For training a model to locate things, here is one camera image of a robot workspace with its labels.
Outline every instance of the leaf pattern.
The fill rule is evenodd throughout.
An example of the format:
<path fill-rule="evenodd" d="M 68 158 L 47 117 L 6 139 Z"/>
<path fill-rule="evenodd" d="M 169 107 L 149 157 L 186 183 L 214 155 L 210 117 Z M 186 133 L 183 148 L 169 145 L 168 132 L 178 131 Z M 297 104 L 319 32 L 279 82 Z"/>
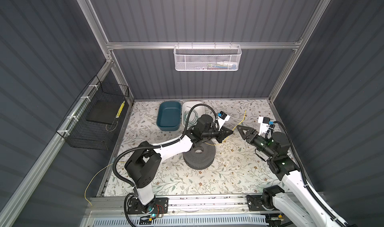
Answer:
<path fill-rule="evenodd" d="M 220 110 L 231 116 L 225 126 L 234 128 L 244 116 L 242 125 L 259 129 L 259 116 L 275 120 L 267 100 L 207 100 L 203 103 L 211 106 L 216 113 Z M 159 143 L 178 137 L 183 131 L 163 132 L 156 125 L 157 112 L 161 101 L 135 102 L 132 114 L 124 134 L 119 153 L 137 147 L 141 142 Z M 211 166 L 204 170 L 194 170 L 184 163 L 182 154 L 163 162 L 152 181 L 152 190 L 156 195 L 186 194 L 237 194 L 262 192 L 264 187 L 278 184 L 285 186 L 271 172 L 266 162 L 255 155 L 255 148 L 246 143 L 237 130 L 222 144 L 216 147 L 216 157 Z M 130 155 L 121 161 L 127 161 Z M 124 163 L 118 164 L 118 172 L 127 177 Z M 112 173 L 104 196 L 125 196 L 132 187 L 119 180 Z"/>

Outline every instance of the yellow cord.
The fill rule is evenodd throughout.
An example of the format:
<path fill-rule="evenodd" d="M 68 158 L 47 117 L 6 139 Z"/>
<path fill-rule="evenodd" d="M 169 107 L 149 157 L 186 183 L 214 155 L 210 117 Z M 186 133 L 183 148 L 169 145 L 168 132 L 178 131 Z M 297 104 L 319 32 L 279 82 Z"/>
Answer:
<path fill-rule="evenodd" d="M 84 191 L 84 199 L 85 199 L 86 201 L 88 201 L 88 203 L 89 203 L 91 206 L 93 206 L 93 205 L 92 205 L 91 202 L 87 199 L 87 197 L 85 197 L 85 195 L 86 195 L 86 193 L 87 193 L 87 189 L 88 189 L 88 187 L 91 185 L 91 182 L 92 182 L 92 180 L 96 177 L 96 175 L 98 175 L 98 173 L 102 172 L 105 168 L 107 168 L 108 166 L 111 166 L 111 165 L 113 165 L 113 163 L 112 163 L 112 164 L 108 164 L 107 166 L 105 166 L 104 168 L 102 168 L 99 172 L 97 172 L 97 173 L 94 175 L 94 177 L 91 179 L 91 181 L 89 182 L 87 188 L 86 188 L 85 191 Z"/>
<path fill-rule="evenodd" d="M 235 128 L 245 120 L 245 114 L 246 114 L 246 113 L 247 113 L 247 110 L 244 112 L 244 118 L 243 118 L 243 120 L 242 120 L 240 123 L 238 123 L 238 124 L 232 129 L 232 131 L 234 131 Z"/>

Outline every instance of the blue tray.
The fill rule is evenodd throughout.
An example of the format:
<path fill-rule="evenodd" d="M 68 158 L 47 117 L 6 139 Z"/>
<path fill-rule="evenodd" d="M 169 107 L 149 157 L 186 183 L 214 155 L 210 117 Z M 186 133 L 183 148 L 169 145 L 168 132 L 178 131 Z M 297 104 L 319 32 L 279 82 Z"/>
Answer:
<path fill-rule="evenodd" d="M 176 131 L 180 126 L 181 104 L 167 101 L 160 104 L 157 114 L 157 126 L 161 131 Z"/>

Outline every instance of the black wire basket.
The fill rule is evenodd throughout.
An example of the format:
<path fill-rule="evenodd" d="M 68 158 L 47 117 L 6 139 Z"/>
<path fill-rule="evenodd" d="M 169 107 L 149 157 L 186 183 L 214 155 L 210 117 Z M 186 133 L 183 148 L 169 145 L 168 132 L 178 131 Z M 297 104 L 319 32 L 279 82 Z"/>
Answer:
<path fill-rule="evenodd" d="M 56 132 L 71 147 L 113 149 L 129 108 L 128 97 L 128 86 L 98 82 L 87 97 L 82 97 L 79 109 L 64 117 Z M 67 128 L 59 129 L 67 118 Z"/>

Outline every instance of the striped gray wall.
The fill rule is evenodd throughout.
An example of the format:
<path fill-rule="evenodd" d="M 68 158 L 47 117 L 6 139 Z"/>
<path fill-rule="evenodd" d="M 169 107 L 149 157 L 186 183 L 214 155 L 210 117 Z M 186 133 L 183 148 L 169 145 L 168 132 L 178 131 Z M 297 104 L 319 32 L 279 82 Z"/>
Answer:
<path fill-rule="evenodd" d="M 384 0 L 332 0 L 275 105 L 350 224 L 384 221 Z"/>
<path fill-rule="evenodd" d="M 0 0 L 0 209 L 104 62 L 76 0 Z M 107 158 L 64 146 L 15 226 L 77 226 L 75 199 Z"/>
<path fill-rule="evenodd" d="M 319 0 L 91 0 L 110 42 L 297 41 Z"/>
<path fill-rule="evenodd" d="M 238 71 L 175 70 L 173 50 L 114 50 L 135 99 L 268 97 L 290 49 L 243 50 Z"/>

